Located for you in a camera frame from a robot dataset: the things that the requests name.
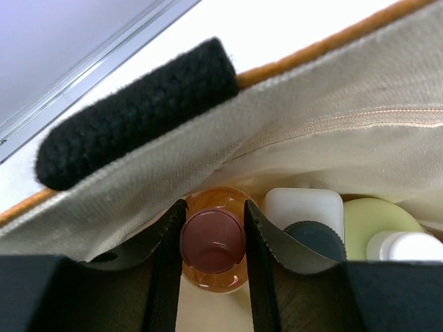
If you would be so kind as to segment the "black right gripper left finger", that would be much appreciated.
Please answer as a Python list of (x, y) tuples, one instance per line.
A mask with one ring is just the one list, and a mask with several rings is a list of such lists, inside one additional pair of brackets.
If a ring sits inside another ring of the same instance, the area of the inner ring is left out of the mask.
[(186, 208), (178, 200), (157, 222), (88, 262), (2, 256), (1, 330), (175, 330)]

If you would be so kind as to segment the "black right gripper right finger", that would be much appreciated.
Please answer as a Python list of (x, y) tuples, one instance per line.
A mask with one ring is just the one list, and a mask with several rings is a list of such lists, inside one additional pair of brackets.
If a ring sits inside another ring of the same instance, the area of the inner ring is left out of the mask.
[(441, 331), (442, 265), (334, 261), (244, 205), (255, 331)]

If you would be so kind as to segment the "clear bottle with black cap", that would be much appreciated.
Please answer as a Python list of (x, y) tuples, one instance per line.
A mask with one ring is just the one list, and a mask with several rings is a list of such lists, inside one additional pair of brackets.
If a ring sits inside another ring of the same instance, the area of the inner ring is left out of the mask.
[(264, 199), (270, 222), (323, 257), (345, 261), (343, 200), (331, 190), (274, 188)]

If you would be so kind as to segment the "orange bottle with pink cap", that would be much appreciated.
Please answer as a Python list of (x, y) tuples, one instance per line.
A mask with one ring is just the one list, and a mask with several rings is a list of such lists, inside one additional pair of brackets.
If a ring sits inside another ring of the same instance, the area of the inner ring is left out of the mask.
[(230, 187), (214, 187), (186, 197), (181, 229), (183, 276), (211, 293), (233, 293), (247, 281), (244, 204), (250, 197)]

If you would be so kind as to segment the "green pump bottle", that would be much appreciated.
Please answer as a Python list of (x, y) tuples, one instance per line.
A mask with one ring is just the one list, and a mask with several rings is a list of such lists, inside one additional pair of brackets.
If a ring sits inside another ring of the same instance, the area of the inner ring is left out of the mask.
[(373, 198), (348, 201), (344, 226), (350, 261), (442, 262), (442, 242), (394, 203)]

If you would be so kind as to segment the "tan canvas tote bag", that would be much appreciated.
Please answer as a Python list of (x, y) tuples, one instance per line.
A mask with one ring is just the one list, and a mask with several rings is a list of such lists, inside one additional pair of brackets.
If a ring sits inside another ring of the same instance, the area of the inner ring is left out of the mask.
[(442, 220), (442, 2), (398, 1), (234, 75), (216, 39), (58, 125), (47, 190), (1, 216), (1, 257), (91, 261), (193, 190), (322, 185)]

